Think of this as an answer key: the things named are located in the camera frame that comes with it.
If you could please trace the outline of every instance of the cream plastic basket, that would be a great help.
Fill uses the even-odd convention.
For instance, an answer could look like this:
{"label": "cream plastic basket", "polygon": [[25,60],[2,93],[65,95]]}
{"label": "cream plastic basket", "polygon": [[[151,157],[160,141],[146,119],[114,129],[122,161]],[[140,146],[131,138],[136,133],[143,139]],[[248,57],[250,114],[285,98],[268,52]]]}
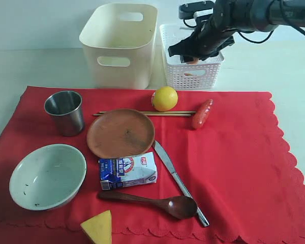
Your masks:
{"label": "cream plastic basket", "polygon": [[187,38],[192,31],[191,28],[178,24],[162,24],[160,26],[167,85],[176,90],[212,88],[216,82],[221,63],[224,61],[221,52],[216,57],[210,57],[205,61],[200,60],[196,65],[182,64],[178,55],[170,57],[168,47]]}
{"label": "cream plastic basket", "polygon": [[97,87],[145,89],[154,62],[157,9],[146,4],[98,7],[79,40]]}

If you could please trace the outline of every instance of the stainless steel cup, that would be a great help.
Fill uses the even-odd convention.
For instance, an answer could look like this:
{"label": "stainless steel cup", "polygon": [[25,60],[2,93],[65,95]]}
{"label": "stainless steel cup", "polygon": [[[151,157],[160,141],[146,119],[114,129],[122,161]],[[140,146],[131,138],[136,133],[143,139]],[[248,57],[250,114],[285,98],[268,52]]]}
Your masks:
{"label": "stainless steel cup", "polygon": [[75,136],[83,130],[81,103],[81,95],[71,90],[59,91],[45,101],[45,111],[51,115],[63,136]]}

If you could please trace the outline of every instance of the table knife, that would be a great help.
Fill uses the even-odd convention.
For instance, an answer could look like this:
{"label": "table knife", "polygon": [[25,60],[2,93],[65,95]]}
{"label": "table knife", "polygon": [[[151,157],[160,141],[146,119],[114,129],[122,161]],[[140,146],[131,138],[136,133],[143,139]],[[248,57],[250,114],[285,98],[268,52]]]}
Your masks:
{"label": "table knife", "polygon": [[[163,161],[164,165],[166,166],[166,168],[168,169],[170,174],[173,176],[174,180],[178,184],[178,186],[181,189],[181,191],[183,192],[183,194],[187,197],[193,198],[191,196],[189,190],[185,187],[182,180],[176,173],[174,165],[173,165],[171,159],[169,158],[169,156],[167,155],[167,153],[165,152],[165,150],[163,149],[163,147],[156,140],[154,141],[152,146],[154,147],[156,153],[161,158],[161,160]],[[201,224],[203,225],[203,227],[207,227],[209,225],[209,222],[206,219],[206,217],[203,215],[200,208],[198,208],[197,214],[198,214],[199,220],[200,220]]]}

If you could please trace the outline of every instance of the brown plate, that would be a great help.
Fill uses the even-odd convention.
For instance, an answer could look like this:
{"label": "brown plate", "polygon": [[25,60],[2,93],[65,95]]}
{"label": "brown plate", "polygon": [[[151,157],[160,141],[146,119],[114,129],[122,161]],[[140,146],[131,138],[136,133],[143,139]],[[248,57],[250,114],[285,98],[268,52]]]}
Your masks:
{"label": "brown plate", "polygon": [[153,122],[134,109],[116,109],[99,116],[87,133],[89,149],[100,158],[145,153],[153,144]]}

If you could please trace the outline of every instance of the cheese wedge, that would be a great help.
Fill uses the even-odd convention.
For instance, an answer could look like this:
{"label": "cheese wedge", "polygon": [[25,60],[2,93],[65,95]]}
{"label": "cheese wedge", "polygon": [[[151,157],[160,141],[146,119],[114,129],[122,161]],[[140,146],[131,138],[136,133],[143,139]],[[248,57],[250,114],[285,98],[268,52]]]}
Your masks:
{"label": "cheese wedge", "polygon": [[112,243],[112,217],[110,210],[81,223],[82,230],[95,244]]}

